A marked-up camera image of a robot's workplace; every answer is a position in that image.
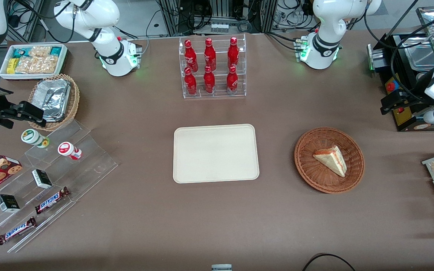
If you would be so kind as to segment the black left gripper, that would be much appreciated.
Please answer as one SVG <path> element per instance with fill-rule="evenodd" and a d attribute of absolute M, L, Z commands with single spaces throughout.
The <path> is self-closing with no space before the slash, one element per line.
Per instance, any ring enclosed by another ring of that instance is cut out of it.
<path fill-rule="evenodd" d="M 392 91 L 381 99 L 381 115 L 402 107 L 410 108 L 412 114 L 424 114 L 434 108 L 434 100 L 424 93 L 426 87 L 406 87 L 408 91 L 406 102 L 405 95 L 401 91 Z"/>

